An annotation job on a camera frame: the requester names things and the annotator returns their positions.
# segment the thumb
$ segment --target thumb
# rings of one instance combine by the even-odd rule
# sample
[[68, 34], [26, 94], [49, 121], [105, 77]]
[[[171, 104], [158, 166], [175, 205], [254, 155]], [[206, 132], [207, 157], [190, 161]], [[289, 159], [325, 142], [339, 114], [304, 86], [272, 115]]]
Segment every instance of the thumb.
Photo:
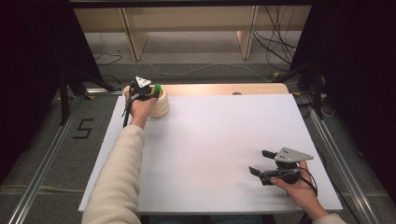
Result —
[[285, 181], [283, 181], [280, 178], [273, 178], [271, 179], [271, 183], [273, 183], [275, 186], [282, 188], [283, 190], [286, 190], [288, 188], [288, 183], [286, 183]]

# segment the white tabletop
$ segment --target white tabletop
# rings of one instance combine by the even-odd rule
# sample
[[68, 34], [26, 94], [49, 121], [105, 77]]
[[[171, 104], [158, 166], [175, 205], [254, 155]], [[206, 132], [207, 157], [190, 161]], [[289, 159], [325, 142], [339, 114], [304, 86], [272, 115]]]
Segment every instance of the white tabletop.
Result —
[[[170, 111], [148, 119], [140, 214], [273, 214], [301, 211], [282, 189], [263, 186], [248, 167], [276, 168], [262, 150], [289, 147], [314, 156], [308, 167], [329, 211], [339, 203], [290, 94], [169, 96]], [[120, 97], [79, 211], [122, 128]]]

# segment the hand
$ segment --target hand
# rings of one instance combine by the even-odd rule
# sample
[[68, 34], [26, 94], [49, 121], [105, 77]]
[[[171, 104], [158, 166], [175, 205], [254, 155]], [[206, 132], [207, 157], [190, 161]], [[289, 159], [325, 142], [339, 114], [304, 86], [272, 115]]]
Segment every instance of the hand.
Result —
[[[125, 91], [125, 100], [129, 99], [129, 92]], [[153, 97], [146, 101], [134, 100], [132, 102], [130, 114], [132, 116], [132, 121], [130, 124], [137, 125], [144, 129], [146, 121], [149, 116], [149, 111], [151, 106], [157, 102], [157, 98]]]
[[[300, 167], [308, 170], [306, 161], [300, 161]], [[301, 177], [312, 183], [310, 174], [302, 169]], [[328, 215], [326, 210], [321, 206], [315, 192], [304, 181], [299, 180], [295, 184], [288, 184], [280, 178], [272, 179], [271, 182], [285, 190], [289, 197], [312, 218], [316, 220]]]

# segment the beige sweater sleeve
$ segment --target beige sweater sleeve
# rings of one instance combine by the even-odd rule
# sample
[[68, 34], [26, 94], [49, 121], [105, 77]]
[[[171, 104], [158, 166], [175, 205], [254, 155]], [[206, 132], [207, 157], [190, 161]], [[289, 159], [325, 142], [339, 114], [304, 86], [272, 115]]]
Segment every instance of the beige sweater sleeve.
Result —
[[332, 213], [325, 217], [318, 218], [312, 222], [313, 224], [346, 224], [337, 214]]
[[85, 208], [82, 223], [133, 223], [137, 217], [139, 174], [145, 134], [128, 125], [121, 132]]

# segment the gray floor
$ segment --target gray floor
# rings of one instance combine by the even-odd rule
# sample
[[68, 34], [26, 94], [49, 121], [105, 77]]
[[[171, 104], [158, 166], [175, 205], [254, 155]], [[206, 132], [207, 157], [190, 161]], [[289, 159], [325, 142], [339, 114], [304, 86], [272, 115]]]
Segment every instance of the gray floor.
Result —
[[[262, 35], [270, 36], [271, 34], [262, 33]], [[299, 32], [289, 32], [287, 34], [288, 42], [294, 46], [297, 45], [299, 35]], [[87, 34], [87, 39], [94, 56], [99, 56], [101, 53], [122, 56], [120, 60], [112, 64], [99, 65], [103, 75], [111, 75], [105, 76], [105, 81], [114, 86], [125, 86], [136, 74], [158, 80], [162, 84], [268, 82], [274, 79], [273, 73], [279, 71], [269, 66], [268, 63], [278, 66], [280, 60], [272, 55], [267, 61], [266, 53], [257, 41], [253, 42], [250, 58], [242, 60], [236, 34], [230, 32], [150, 34], [140, 62], [132, 61], [123, 35]], [[282, 53], [279, 46], [274, 49], [276, 52]], [[107, 64], [118, 58], [119, 56], [104, 55], [97, 59], [97, 63]], [[287, 68], [285, 64], [281, 64], [280, 67]], [[121, 84], [117, 83], [114, 77], [121, 81]], [[298, 78], [296, 76], [287, 81], [286, 84], [290, 91], [297, 91], [296, 81]], [[31, 204], [24, 223], [80, 222], [81, 213], [78, 212], [78, 205], [106, 133], [116, 100], [117, 96], [115, 95], [98, 95], [93, 100], [84, 100], [80, 105], [71, 120], [70, 128], [67, 130], [39, 192]], [[304, 98], [296, 97], [296, 102], [303, 103]], [[52, 139], [60, 128], [60, 117], [61, 105], [55, 97], [45, 121], [42, 122], [35, 137], [32, 138], [29, 149], [22, 153], [14, 169], [0, 188], [0, 223], [7, 223], [40, 166], [40, 162], [46, 156]], [[81, 127], [91, 128], [92, 131], [88, 138], [77, 139], [76, 137], [84, 136], [87, 133], [78, 130], [84, 119], [89, 120], [85, 121]], [[353, 194], [340, 176], [329, 149], [314, 122], [314, 116], [311, 115], [304, 121], [315, 145], [326, 158], [329, 177], [340, 190], [347, 204], [351, 206], [353, 213], [363, 223], [364, 218], [361, 217], [356, 200], [354, 201]], [[331, 118], [325, 117], [324, 123], [346, 160], [347, 166], [358, 180], [364, 197], [373, 207], [378, 223], [394, 223], [396, 221], [395, 204], [376, 179], [365, 159], [357, 155], [357, 146], [342, 118], [335, 113]], [[275, 214], [275, 219], [276, 223], [298, 223], [301, 215]], [[340, 212], [340, 216], [347, 223], [357, 223], [346, 206]]]

